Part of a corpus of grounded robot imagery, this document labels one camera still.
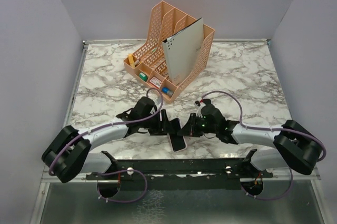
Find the yellow highlighter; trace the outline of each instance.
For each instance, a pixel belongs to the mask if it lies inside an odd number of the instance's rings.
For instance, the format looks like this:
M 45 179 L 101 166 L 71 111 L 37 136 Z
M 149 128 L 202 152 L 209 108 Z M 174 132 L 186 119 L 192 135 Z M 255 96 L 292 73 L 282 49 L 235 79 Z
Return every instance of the yellow highlighter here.
M 133 61 L 133 57 L 132 57 L 132 54 L 129 54 L 128 55 L 128 62 L 129 62 L 129 64 L 130 64 L 130 66 L 131 66 L 131 68 L 135 68 L 135 62 Z

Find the gray floor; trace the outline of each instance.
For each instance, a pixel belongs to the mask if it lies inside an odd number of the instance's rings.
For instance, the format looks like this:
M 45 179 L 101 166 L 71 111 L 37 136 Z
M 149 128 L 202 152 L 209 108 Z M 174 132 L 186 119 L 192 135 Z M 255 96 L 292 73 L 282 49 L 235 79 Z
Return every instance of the gray floor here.
M 281 194 L 288 181 L 266 181 L 261 195 Z M 98 200 L 95 183 L 51 184 L 41 223 L 323 223 L 310 180 L 295 181 L 277 201 L 258 201 L 242 191 L 149 191 L 132 204 Z M 134 198 L 139 192 L 123 192 Z

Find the blue object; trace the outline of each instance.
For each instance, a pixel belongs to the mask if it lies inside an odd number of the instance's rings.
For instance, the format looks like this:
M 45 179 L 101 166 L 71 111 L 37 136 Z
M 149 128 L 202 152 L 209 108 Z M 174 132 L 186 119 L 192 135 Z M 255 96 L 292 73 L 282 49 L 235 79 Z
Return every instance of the blue object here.
M 170 91 L 168 88 L 163 87 L 162 92 L 164 92 L 166 95 L 168 95 L 169 97 L 172 97 L 173 95 L 173 91 Z

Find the robotic hand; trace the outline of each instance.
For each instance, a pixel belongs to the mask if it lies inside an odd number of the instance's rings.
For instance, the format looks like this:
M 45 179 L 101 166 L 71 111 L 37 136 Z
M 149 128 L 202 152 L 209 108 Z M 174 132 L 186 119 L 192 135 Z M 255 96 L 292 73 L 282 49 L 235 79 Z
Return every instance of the robotic hand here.
M 49 167 L 49 174 L 57 176 L 63 183 L 69 182 L 80 173 L 92 173 L 87 176 L 88 180 L 115 179 L 116 173 L 121 173 L 129 167 L 129 174 L 135 171 L 140 173 L 141 177 L 137 173 L 133 174 L 131 178 L 124 178 L 123 184 L 145 179 L 147 188 L 147 177 L 151 177 L 150 182 L 157 181 L 160 184 L 159 187 L 153 184 L 152 189 L 163 189 L 162 180 L 170 176 L 170 189 L 172 185 L 179 189 L 240 189 L 240 178 L 256 178 L 261 174 L 264 174 L 264 177 L 272 176 L 265 172 L 268 168 L 290 167 L 301 174 L 311 174 L 315 164 L 325 157 L 324 145 L 297 122 L 287 120 L 281 126 L 268 128 L 245 125 L 242 123 L 242 107 L 238 100 L 228 93 L 220 93 L 229 95 L 237 102 L 241 111 L 239 121 L 226 120 L 210 99 L 202 99 L 196 101 L 199 106 L 198 111 L 191 113 L 186 125 L 175 132 L 166 111 L 161 110 L 163 99 L 160 107 L 157 108 L 146 95 L 134 108 L 118 114 L 109 123 L 79 130 L 71 125 L 64 127 L 43 153 L 42 160 Z M 214 133 L 224 143 L 252 143 L 272 147 L 272 149 L 252 150 L 246 158 L 221 159 L 117 161 L 106 151 L 90 153 L 104 143 L 137 133 L 140 128 L 148 129 L 150 135 L 177 134 L 201 137 L 206 133 Z M 173 183 L 172 175 L 177 174 L 189 174 L 190 177 L 185 178 L 184 183 L 181 181 Z M 207 183 L 204 183 L 205 178 L 201 176 L 205 174 L 214 176 L 207 176 Z M 105 192 L 106 197 L 112 197 L 116 193 L 109 188 L 106 190 L 106 186 L 110 185 L 110 183 L 104 183 L 101 186 L 105 188 L 101 188 L 101 191 Z

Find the metal frame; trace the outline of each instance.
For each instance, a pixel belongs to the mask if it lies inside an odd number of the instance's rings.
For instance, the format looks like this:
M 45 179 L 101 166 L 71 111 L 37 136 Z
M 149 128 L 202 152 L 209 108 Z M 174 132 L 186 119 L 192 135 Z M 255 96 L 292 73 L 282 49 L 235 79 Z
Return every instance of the metal frame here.
M 267 39 L 261 39 L 261 40 L 245 40 L 245 39 L 221 40 L 221 39 L 214 39 L 213 41 L 214 42 L 265 42 L 267 44 Z M 83 41 L 84 47 L 83 47 L 83 51 L 82 51 L 82 56 L 81 56 L 81 59 L 80 59 L 80 64 L 79 64 L 78 70 L 77 70 L 77 75 L 76 75 L 76 79 L 75 79 L 74 86 L 73 86 L 73 89 L 72 89 L 71 98 L 70 98 L 70 101 L 69 101 L 69 105 L 68 105 L 68 108 L 67 108 L 67 112 L 66 112 L 66 116 L 65 116 L 63 126 L 66 126 L 66 125 L 69 124 L 69 120 L 70 120 L 72 110 L 73 110 L 73 107 L 74 107 L 74 103 L 75 103 L 75 100 L 76 100 L 78 86 L 79 86 L 79 83 L 80 83 L 80 80 L 81 80 L 82 70 L 83 70 L 88 46 L 90 44 L 123 44 L 123 43 L 141 43 L 141 42 L 145 42 L 145 39 Z M 273 178 L 264 178 L 264 180 L 280 181 L 280 180 L 288 180 L 289 179 L 288 169 L 274 169 L 273 175 L 274 175 Z M 320 179 L 321 178 L 320 178 L 320 175 L 318 173 L 317 168 L 315 168 L 313 173 L 309 176 L 304 176 L 302 174 L 294 172 L 294 180 L 311 180 L 313 191 L 315 193 L 316 200 L 318 202 L 323 221 L 324 221 L 325 224 L 331 224 L 331 223 L 334 223 L 334 222 L 333 222 L 331 212 L 330 212 L 330 210 L 328 208 L 328 205 L 326 203 L 326 200 L 324 199 L 324 196 L 323 196 L 324 194 L 323 194 L 321 183 L 320 183 L 320 181 L 318 181 Z M 245 178 L 245 179 L 241 179 L 241 181 L 252 181 L 252 179 Z M 86 180 L 85 174 L 80 174 L 80 175 L 76 176 L 76 178 L 71 180 L 70 182 L 75 182 L 75 183 L 82 183 L 82 182 L 92 183 L 93 182 L 93 183 L 97 183 L 96 180 L 91 180 L 91 181 Z M 105 180 L 105 181 L 100 181 L 100 182 L 116 183 L 117 181 L 116 180 Z M 32 218 L 31 218 L 30 224 L 41 223 L 42 214 L 43 214 L 45 202 L 46 202 L 46 199 L 47 199 L 50 183 L 60 183 L 60 181 L 59 181 L 58 178 L 50 177 L 48 175 L 47 170 L 45 169 L 43 171 L 43 174 L 42 174 L 41 184 L 40 184 L 40 188 L 39 188 L 39 191 L 38 191 L 37 199 L 35 201 L 35 206 L 34 206 L 34 210 L 33 210 L 33 213 L 32 213 Z

